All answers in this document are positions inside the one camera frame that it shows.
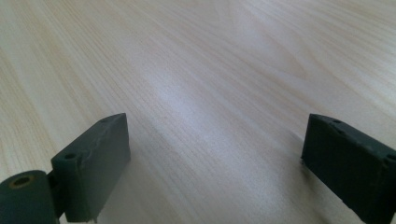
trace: light wood grain surface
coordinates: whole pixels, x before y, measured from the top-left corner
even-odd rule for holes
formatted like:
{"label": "light wood grain surface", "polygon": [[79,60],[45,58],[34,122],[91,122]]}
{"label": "light wood grain surface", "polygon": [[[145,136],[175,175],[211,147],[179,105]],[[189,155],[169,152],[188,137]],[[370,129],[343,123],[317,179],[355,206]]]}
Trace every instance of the light wood grain surface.
{"label": "light wood grain surface", "polygon": [[391,0],[0,2],[0,179],[125,112],[100,224],[361,223],[300,164],[308,115],[396,148],[395,97]]}

